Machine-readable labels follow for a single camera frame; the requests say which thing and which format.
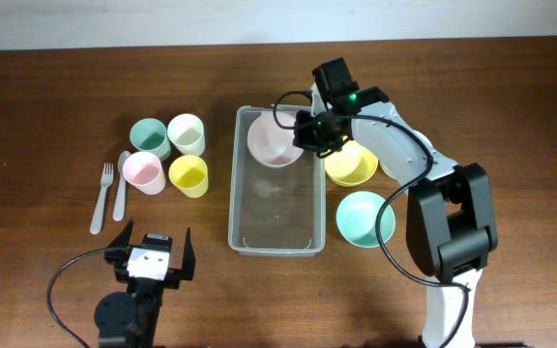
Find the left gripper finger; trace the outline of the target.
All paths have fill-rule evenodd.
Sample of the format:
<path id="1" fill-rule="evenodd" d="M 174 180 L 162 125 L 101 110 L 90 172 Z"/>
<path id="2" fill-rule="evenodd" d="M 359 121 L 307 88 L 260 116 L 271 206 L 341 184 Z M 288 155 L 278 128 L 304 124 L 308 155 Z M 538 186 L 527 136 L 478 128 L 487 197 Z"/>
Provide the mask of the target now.
<path id="1" fill-rule="evenodd" d="M 182 267 L 180 269 L 180 279 L 185 281 L 192 281 L 194 277 L 196 265 L 196 257 L 194 254 L 191 229 L 188 227 L 186 232 L 185 244 L 183 249 Z"/>
<path id="2" fill-rule="evenodd" d="M 129 220 L 123 231 L 106 247 L 104 260 L 107 263 L 123 263 L 129 259 L 132 229 L 133 221 Z"/>

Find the yellow plastic bowl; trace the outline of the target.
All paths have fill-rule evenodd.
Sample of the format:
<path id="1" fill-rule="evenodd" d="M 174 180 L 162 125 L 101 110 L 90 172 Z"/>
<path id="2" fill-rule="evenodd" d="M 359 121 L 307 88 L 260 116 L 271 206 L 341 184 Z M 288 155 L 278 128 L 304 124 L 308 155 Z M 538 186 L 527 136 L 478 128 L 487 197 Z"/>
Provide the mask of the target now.
<path id="1" fill-rule="evenodd" d="M 342 150 L 324 159 L 325 171 L 331 181 L 342 187 L 355 187 L 369 180 L 379 160 L 357 141 L 348 141 Z"/>

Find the pink plastic bowl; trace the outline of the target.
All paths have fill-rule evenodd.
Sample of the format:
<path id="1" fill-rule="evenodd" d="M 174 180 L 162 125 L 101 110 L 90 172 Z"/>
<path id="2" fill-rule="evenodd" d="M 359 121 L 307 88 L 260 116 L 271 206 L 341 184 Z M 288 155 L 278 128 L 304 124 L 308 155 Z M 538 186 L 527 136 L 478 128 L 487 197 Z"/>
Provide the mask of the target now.
<path id="1" fill-rule="evenodd" d="M 293 144 L 292 130 L 279 127 L 272 111 L 262 111 L 249 127 L 250 154 L 262 165 L 280 168 L 295 162 L 304 150 Z"/>

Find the teal plastic bowl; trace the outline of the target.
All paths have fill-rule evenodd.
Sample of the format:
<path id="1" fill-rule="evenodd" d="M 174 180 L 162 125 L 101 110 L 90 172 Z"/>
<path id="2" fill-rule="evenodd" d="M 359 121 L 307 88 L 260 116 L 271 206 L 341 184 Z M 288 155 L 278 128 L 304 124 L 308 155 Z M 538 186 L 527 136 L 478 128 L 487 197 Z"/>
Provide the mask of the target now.
<path id="1" fill-rule="evenodd" d="M 336 224 L 341 236 L 356 247 L 379 247 L 374 224 L 384 202 L 382 196 L 370 191 L 348 194 L 341 200 L 336 212 Z"/>

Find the clear plastic storage container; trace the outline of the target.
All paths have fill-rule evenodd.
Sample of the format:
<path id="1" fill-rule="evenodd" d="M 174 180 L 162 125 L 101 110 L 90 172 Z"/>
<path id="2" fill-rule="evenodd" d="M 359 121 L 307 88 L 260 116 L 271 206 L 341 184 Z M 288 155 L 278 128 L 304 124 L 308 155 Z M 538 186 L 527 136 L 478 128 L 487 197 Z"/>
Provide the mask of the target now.
<path id="1" fill-rule="evenodd" d="M 326 241 L 324 162 L 312 152 L 279 168 L 256 160 L 247 137 L 265 112 L 245 105 L 236 113 L 228 243 L 242 255 L 313 256 Z"/>

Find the pink plastic cup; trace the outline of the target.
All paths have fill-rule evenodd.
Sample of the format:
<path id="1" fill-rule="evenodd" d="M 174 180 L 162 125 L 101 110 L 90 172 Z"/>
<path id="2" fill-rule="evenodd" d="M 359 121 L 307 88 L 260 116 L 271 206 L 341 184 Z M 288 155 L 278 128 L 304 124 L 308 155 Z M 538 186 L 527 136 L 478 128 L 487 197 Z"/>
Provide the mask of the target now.
<path id="1" fill-rule="evenodd" d="M 124 162 L 125 180 L 147 195 L 156 195 L 166 186 L 161 160 L 150 152 L 136 152 Z"/>

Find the yellow plastic cup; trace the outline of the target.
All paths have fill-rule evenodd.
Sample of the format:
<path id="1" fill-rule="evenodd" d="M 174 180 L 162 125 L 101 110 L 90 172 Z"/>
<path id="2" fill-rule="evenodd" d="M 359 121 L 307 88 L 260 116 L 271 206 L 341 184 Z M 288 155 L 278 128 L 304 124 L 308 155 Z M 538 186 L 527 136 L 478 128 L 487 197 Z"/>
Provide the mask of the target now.
<path id="1" fill-rule="evenodd" d="M 209 187 L 207 163 L 198 156 L 183 155 L 174 160 L 168 178 L 188 198 L 203 196 Z"/>

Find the teal plastic cup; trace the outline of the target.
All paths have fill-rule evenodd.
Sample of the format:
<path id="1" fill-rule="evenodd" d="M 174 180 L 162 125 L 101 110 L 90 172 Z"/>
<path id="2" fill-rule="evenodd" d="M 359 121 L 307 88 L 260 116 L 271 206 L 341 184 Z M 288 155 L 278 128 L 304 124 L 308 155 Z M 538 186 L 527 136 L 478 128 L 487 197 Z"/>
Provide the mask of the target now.
<path id="1" fill-rule="evenodd" d="M 150 152 L 161 161 L 171 154 L 171 145 L 164 123 L 155 118 L 137 121 L 130 131 L 132 146 L 138 151 Z"/>

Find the cream plastic cup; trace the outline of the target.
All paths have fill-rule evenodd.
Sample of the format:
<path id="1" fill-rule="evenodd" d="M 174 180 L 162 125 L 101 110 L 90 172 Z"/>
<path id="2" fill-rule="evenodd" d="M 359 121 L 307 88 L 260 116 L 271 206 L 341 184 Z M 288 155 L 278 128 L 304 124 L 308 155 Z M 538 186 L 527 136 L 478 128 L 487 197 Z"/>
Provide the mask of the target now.
<path id="1" fill-rule="evenodd" d="M 182 155 L 200 157 L 205 151 L 204 125 L 194 114 L 174 117 L 167 126 L 167 136 Z"/>

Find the white plastic bowl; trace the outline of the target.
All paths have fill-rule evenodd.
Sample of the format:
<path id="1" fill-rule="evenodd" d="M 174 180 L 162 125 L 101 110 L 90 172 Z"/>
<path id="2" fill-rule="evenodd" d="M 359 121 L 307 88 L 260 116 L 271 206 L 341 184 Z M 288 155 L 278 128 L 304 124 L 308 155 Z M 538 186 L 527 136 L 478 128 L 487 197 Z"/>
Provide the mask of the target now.
<path id="1" fill-rule="evenodd" d="M 425 144 L 427 144 L 428 146 L 432 147 L 432 143 L 431 141 L 421 132 L 419 132 L 418 130 L 413 130 L 413 133 L 415 133 Z M 381 162 L 379 161 L 379 166 L 382 169 L 382 171 L 391 179 L 396 179 L 391 171 Z"/>

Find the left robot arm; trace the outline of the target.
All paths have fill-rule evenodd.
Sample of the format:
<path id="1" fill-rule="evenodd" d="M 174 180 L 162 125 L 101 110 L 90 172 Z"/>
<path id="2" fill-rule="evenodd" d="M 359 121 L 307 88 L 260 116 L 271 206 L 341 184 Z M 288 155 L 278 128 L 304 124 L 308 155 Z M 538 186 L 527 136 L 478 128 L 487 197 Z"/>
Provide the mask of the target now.
<path id="1" fill-rule="evenodd" d="M 113 266 L 115 278 L 127 285 L 124 292 L 106 295 L 96 305 L 94 322 L 101 347 L 151 347 L 166 289 L 177 290 L 193 280 L 196 258 L 191 232 L 186 233 L 182 266 L 169 266 L 173 240 L 147 234 L 132 245 L 133 222 L 107 246 L 104 260 Z"/>

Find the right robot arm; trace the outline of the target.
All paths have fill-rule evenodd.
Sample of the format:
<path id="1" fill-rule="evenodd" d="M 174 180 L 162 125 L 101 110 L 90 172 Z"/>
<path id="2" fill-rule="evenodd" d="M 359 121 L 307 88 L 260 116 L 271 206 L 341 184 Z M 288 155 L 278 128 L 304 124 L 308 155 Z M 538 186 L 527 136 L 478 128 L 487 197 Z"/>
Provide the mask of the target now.
<path id="1" fill-rule="evenodd" d="M 462 166 L 426 144 L 377 86 L 359 87 L 345 61 L 312 72 L 291 130 L 294 145 L 324 159 L 354 140 L 371 151 L 398 182 L 390 201 L 408 198 L 406 244 L 423 273 L 404 276 L 426 288 L 423 347 L 473 347 L 475 290 L 498 245 L 490 181 L 478 164 Z"/>

